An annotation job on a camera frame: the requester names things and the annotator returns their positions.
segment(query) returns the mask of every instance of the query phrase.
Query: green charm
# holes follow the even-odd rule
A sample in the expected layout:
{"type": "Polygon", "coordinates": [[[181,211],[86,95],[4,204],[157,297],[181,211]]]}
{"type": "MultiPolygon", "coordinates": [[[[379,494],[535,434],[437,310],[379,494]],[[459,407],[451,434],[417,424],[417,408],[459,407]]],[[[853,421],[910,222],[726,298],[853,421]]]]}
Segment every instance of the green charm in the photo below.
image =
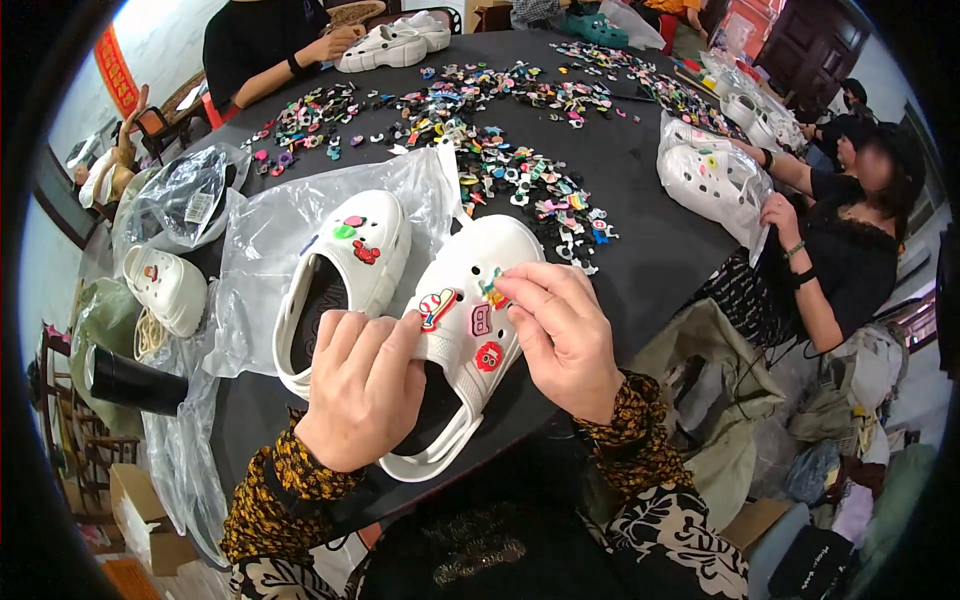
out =
{"type": "Polygon", "coordinates": [[[353,237],[353,234],[356,233],[356,229],[352,228],[349,225],[340,225],[333,230],[333,237],[338,240],[346,240],[349,237],[353,237]]]}

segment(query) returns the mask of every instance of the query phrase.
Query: wooden door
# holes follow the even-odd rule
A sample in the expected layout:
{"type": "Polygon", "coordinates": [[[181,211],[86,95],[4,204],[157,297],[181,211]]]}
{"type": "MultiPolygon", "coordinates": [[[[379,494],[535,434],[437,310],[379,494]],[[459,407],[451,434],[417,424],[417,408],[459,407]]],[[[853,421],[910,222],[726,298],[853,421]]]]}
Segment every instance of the wooden door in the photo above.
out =
{"type": "Polygon", "coordinates": [[[850,75],[870,31],[866,18],[839,0],[791,0],[755,64],[793,92],[788,107],[812,122],[850,75]]]}

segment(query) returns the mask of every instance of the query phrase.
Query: barcode sticker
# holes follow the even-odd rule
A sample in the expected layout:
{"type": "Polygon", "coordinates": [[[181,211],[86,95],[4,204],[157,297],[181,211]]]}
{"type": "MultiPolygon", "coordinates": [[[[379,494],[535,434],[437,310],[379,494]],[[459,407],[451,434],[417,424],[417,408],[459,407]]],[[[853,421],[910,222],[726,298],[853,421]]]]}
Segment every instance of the barcode sticker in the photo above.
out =
{"type": "Polygon", "coordinates": [[[213,210],[213,194],[197,192],[190,199],[186,206],[186,216],[183,220],[187,223],[203,224],[210,218],[210,212],[213,210]]]}

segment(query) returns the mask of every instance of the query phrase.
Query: red banner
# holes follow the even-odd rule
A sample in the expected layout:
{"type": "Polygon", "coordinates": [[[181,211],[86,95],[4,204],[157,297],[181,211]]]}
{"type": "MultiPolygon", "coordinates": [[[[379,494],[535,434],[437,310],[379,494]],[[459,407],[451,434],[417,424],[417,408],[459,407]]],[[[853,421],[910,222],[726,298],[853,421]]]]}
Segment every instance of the red banner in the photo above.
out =
{"type": "Polygon", "coordinates": [[[93,56],[117,110],[124,117],[130,116],[136,108],[140,92],[133,82],[133,75],[130,74],[127,63],[123,60],[123,54],[120,53],[120,45],[117,43],[117,35],[113,31],[112,23],[93,45],[93,56]]]}

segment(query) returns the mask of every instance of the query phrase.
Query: black shirt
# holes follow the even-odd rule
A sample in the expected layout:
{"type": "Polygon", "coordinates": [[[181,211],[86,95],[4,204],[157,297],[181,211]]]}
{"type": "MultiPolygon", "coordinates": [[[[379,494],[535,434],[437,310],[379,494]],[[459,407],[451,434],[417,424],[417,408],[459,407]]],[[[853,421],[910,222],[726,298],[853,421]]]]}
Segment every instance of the black shirt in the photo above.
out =
{"type": "Polygon", "coordinates": [[[204,70],[213,106],[226,107],[249,78],[308,46],[329,22],[319,0],[227,2],[204,34],[204,70]]]}
{"type": "MultiPolygon", "coordinates": [[[[809,216],[799,220],[800,235],[846,340],[890,298],[900,244],[882,229],[840,217],[840,208],[866,197],[856,178],[811,170],[810,186],[817,202],[809,216]]],[[[790,267],[774,230],[757,267],[773,289],[778,308],[793,320],[796,332],[805,335],[789,282],[790,267]]]]}

